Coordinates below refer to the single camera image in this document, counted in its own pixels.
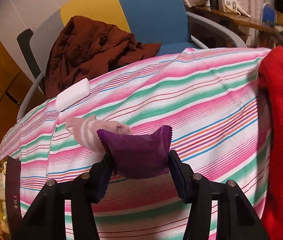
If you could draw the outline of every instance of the blue chair seat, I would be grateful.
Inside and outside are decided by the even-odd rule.
[[[195,43],[190,43],[190,42],[161,45],[160,50],[158,51],[156,56],[181,53],[185,48],[198,49],[199,47]]]

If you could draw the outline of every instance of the gray chair armrest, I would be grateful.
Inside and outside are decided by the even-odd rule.
[[[43,79],[43,77],[44,77],[43,73],[40,73],[39,76],[36,78],[35,82],[33,83],[33,85],[30,87],[27,95],[25,96],[25,98],[22,101],[22,104],[19,108],[19,111],[18,111],[18,114],[17,114],[17,121],[24,117],[26,108],[27,108],[31,98],[33,97],[37,87],[39,86],[41,80]]]
[[[245,42],[234,32],[225,28],[224,26],[209,20],[205,17],[199,16],[197,14],[187,12],[188,19],[192,22],[200,24],[201,26],[206,27],[207,29],[215,32],[226,40],[231,40],[235,47],[237,48],[246,48]]]
[[[198,45],[201,49],[209,49],[205,44],[203,44],[199,39],[195,38],[193,35],[191,35],[191,41]]]

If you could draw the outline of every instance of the chair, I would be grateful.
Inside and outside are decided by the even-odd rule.
[[[41,73],[20,106],[17,120],[24,116],[32,94],[44,77],[55,40],[70,18],[75,15],[117,25],[120,29],[133,33],[136,40],[143,43],[161,42],[162,47],[157,55],[180,53],[188,47],[208,49],[189,34],[188,20],[216,32],[231,41],[235,47],[246,47],[243,40],[229,29],[186,12],[182,0],[71,0],[43,22],[29,39],[31,52]],[[32,57],[29,50],[22,51],[28,51],[24,54],[25,59]]]

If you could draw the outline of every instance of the screw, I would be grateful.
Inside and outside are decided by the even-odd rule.
[[[55,184],[55,180],[54,179],[50,179],[50,180],[48,180],[47,182],[46,182],[46,184],[48,185],[48,186],[52,186],[52,185],[54,185]]]
[[[83,173],[81,176],[80,176],[82,179],[89,179],[90,178],[90,174],[88,172],[85,172]]]
[[[193,179],[195,179],[195,180],[200,180],[202,177],[203,177],[203,176],[201,176],[199,173],[195,173],[195,174],[193,175]]]
[[[234,180],[230,179],[228,181],[228,185],[234,187],[234,186],[236,186],[236,182]]]

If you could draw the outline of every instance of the pink sock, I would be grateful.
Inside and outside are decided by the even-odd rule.
[[[66,129],[80,145],[97,153],[106,152],[99,140],[97,130],[104,129],[118,134],[132,134],[131,128],[128,125],[117,121],[97,120],[93,114],[88,118],[67,117]]]

